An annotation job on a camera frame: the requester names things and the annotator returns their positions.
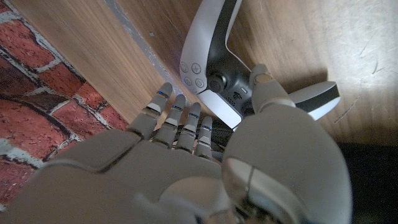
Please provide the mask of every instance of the white controller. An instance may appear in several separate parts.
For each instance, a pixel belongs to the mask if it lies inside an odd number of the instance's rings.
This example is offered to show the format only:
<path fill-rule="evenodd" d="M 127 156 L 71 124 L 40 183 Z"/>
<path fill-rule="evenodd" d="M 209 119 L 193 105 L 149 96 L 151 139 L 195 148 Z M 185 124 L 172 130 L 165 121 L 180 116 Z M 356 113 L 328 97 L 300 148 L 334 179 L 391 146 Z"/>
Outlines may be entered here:
<path fill-rule="evenodd" d="M 184 85 L 230 128 L 253 114 L 250 69 L 226 46 L 242 0 L 203 0 L 183 46 Z M 290 96 L 298 108 L 319 119 L 340 100 L 335 82 L 323 82 Z"/>

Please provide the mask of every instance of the robot finger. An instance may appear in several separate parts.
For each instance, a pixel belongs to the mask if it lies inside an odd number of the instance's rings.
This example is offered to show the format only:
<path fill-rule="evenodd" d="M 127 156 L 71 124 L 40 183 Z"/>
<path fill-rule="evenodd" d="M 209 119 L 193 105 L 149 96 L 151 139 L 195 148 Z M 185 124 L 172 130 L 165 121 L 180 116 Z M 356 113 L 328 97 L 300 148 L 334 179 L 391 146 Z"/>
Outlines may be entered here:
<path fill-rule="evenodd" d="M 196 131 L 200 115 L 200 104 L 194 103 L 190 108 L 187 120 L 182 128 L 180 137 L 178 138 L 175 149 L 182 149 L 189 153 L 193 151 L 193 143 L 196 138 Z"/>
<path fill-rule="evenodd" d="M 208 159 L 211 161 L 211 127 L 213 120 L 207 116 L 203 119 L 198 135 L 198 144 L 195 148 L 194 155 Z"/>
<path fill-rule="evenodd" d="M 148 140 L 156 126 L 157 118 L 162 114 L 172 92 L 173 86 L 170 83 L 164 83 L 127 130 L 140 135 L 142 139 Z"/>
<path fill-rule="evenodd" d="M 182 110 L 185 106 L 185 96 L 178 95 L 175 98 L 174 105 L 162 127 L 154 137 L 153 142 L 170 149 L 174 142 L 175 133 L 177 133 L 178 122 L 180 121 Z"/>

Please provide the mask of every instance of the white robotic hand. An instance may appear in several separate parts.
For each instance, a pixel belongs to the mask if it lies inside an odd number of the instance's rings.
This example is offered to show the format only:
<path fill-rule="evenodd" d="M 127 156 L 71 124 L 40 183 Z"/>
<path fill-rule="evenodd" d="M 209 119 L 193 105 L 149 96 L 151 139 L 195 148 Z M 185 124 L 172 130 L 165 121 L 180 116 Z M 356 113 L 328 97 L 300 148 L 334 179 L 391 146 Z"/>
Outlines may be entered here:
<path fill-rule="evenodd" d="M 251 74 L 255 115 L 212 162 L 211 118 L 185 97 L 151 140 L 172 92 L 166 83 L 130 124 L 77 144 L 46 163 L 0 223 L 349 223 L 351 187 L 335 142 L 264 66 Z"/>

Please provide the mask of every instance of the wooden surface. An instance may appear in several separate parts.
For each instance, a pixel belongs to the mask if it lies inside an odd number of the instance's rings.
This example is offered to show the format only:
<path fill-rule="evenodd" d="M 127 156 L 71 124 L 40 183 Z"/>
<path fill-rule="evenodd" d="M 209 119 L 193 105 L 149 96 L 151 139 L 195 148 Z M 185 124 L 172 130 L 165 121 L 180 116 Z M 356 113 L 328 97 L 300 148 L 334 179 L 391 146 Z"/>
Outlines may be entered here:
<path fill-rule="evenodd" d="M 117 2 L 181 86 L 201 1 Z M 163 82 L 103 1 L 12 3 L 127 120 Z M 244 0 L 228 46 L 249 67 L 266 64 L 288 92 L 336 81 L 341 102 L 319 122 L 337 141 L 398 145 L 397 36 L 396 0 Z"/>
<path fill-rule="evenodd" d="M 11 2 L 128 122 L 164 83 L 104 1 Z"/>
<path fill-rule="evenodd" d="M 118 0 L 176 79 L 200 2 Z M 228 46 L 288 92 L 336 81 L 341 102 L 319 122 L 337 141 L 398 145 L 397 36 L 396 0 L 244 0 Z"/>

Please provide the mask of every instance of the wood grain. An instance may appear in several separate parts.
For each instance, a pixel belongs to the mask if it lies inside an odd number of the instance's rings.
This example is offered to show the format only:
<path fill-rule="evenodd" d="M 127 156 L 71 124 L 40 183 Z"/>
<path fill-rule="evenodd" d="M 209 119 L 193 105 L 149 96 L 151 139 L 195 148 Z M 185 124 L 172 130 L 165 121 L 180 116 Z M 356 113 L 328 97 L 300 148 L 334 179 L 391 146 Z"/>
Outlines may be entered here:
<path fill-rule="evenodd" d="M 12 4 L 128 122 L 164 83 L 104 1 Z"/>
<path fill-rule="evenodd" d="M 190 99 L 180 53 L 200 0 L 117 0 Z M 13 5 L 125 117 L 163 82 L 103 1 Z M 398 145 L 398 1 L 243 1 L 228 41 L 288 92 L 333 80 L 342 100 L 319 123 L 339 142 Z"/>
<path fill-rule="evenodd" d="M 200 2 L 118 0 L 175 79 Z M 266 64 L 288 92 L 336 81 L 341 102 L 319 123 L 337 141 L 398 145 L 397 36 L 396 0 L 252 0 L 228 46 L 249 67 Z"/>

